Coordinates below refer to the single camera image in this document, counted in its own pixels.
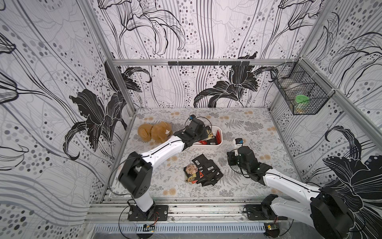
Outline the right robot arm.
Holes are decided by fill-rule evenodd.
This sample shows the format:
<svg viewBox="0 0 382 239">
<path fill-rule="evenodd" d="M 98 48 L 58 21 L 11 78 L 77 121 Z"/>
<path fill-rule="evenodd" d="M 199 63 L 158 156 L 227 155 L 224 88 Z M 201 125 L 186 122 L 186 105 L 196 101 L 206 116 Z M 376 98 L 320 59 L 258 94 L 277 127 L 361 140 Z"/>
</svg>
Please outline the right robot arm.
<svg viewBox="0 0 382 239">
<path fill-rule="evenodd" d="M 245 207 L 250 216 L 267 220 L 286 217 L 316 229 L 325 239 L 343 239 L 355 226 L 355 218 L 344 200 L 330 187 L 316 187 L 292 179 L 272 166 L 261 163 L 247 146 L 227 152 L 228 165 L 238 167 L 246 178 L 277 189 L 293 198 L 268 195 L 260 206 Z"/>
</svg>

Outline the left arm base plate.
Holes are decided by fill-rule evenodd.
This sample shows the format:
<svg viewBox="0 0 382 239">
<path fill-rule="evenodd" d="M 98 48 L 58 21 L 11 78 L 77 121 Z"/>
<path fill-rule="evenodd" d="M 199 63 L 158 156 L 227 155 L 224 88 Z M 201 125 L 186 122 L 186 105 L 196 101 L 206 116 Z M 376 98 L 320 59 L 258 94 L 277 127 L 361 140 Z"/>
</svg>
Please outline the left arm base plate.
<svg viewBox="0 0 382 239">
<path fill-rule="evenodd" d="M 154 204 L 147 212 L 143 212 L 138 206 L 132 205 L 129 209 L 128 220 L 131 222 L 167 221 L 168 212 L 169 212 L 168 205 Z"/>
</svg>

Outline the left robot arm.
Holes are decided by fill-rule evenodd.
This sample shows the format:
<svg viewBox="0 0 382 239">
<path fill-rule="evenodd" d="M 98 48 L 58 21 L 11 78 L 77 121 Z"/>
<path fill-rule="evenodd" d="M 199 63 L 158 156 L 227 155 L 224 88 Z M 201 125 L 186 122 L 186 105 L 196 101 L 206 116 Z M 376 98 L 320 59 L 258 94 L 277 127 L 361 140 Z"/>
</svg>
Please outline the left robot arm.
<svg viewBox="0 0 382 239">
<path fill-rule="evenodd" d="M 141 154 L 132 152 L 128 156 L 117 179 L 129 192 L 142 213 L 152 213 L 155 208 L 149 193 L 154 169 L 194 143 L 207 139 L 210 129 L 211 126 L 206 126 L 203 121 L 193 118 L 184 129 L 176 131 L 154 149 Z"/>
</svg>

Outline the red foil tea bag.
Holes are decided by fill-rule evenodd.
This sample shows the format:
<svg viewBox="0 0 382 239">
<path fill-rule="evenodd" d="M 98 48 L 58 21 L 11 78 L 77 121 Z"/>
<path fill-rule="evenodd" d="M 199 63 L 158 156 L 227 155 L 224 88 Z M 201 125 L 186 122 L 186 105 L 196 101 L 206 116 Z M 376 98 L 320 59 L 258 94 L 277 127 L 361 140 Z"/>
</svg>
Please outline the red foil tea bag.
<svg viewBox="0 0 382 239">
<path fill-rule="evenodd" d="M 201 140 L 198 143 L 201 145 L 207 145 L 208 144 L 208 142 L 206 140 Z"/>
</svg>

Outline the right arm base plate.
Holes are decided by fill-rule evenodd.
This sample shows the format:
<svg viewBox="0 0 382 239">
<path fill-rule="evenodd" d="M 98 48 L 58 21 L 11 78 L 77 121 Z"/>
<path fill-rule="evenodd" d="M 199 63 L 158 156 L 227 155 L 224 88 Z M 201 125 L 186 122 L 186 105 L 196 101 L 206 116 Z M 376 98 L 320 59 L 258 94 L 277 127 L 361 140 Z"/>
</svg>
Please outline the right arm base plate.
<svg viewBox="0 0 382 239">
<path fill-rule="evenodd" d="M 247 219 L 250 221 L 286 221 L 288 217 L 277 216 L 270 207 L 262 206 L 261 204 L 247 204 L 243 208 L 243 213 L 247 215 Z"/>
</svg>

